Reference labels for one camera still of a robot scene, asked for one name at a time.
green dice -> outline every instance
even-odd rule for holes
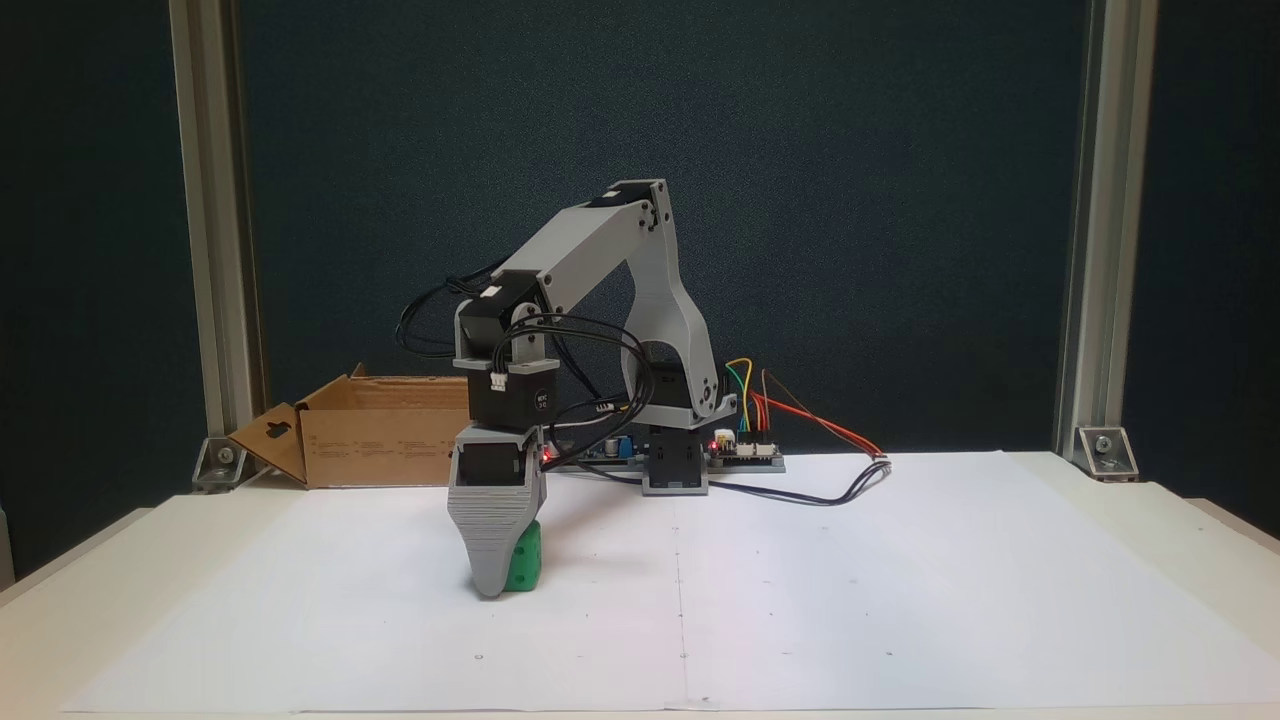
[[[507,570],[507,592],[529,592],[538,587],[543,573],[543,527],[534,520],[516,541],[511,551],[511,569]]]

robotic arm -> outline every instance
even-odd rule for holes
[[[721,392],[707,322],[680,279],[676,228],[666,181],[623,181],[599,197],[561,210],[493,273],[454,316],[454,366],[467,372],[472,423],[458,437],[449,478],[449,515],[462,533],[481,594],[507,582],[511,553],[547,497],[543,427],[557,415],[556,370],[544,334],[515,341],[507,331],[539,313],[568,313],[614,268],[627,263],[635,301],[626,329],[663,343],[677,363],[654,364],[657,388],[635,421],[652,427],[645,495],[704,495],[707,469],[696,429],[736,411]],[[494,351],[508,352],[506,372]],[[636,397],[639,361],[621,350],[627,395]]]

white table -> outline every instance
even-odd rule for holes
[[[1280,657],[1280,555],[1266,547],[1275,547],[1275,541],[1251,533],[1251,528],[1212,505],[1193,505],[1155,483],[1103,486],[1048,452],[1011,456],[1139,557]],[[59,716],[63,702],[302,495],[288,483],[268,479],[224,496],[174,497],[151,512],[131,515],[52,564],[50,571],[0,593],[0,717]],[[1280,705],[806,714],[813,715],[893,720],[1261,719],[1280,717]],[[467,720],[475,716],[466,714]],[[440,720],[440,714],[421,717]]]

metal profile column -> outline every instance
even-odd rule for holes
[[[1156,12],[1156,0],[1094,0],[1089,8],[1055,448],[1100,479],[1137,477],[1119,425]],[[1120,450],[1126,457],[1111,456]],[[1103,478],[1092,462],[1103,455],[1129,468]]]
[[[209,437],[262,410],[265,369],[250,228],[234,0],[170,0]]]

cardboard box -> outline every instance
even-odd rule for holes
[[[308,488],[447,486],[468,421],[466,378],[369,377],[360,365],[230,439]]]

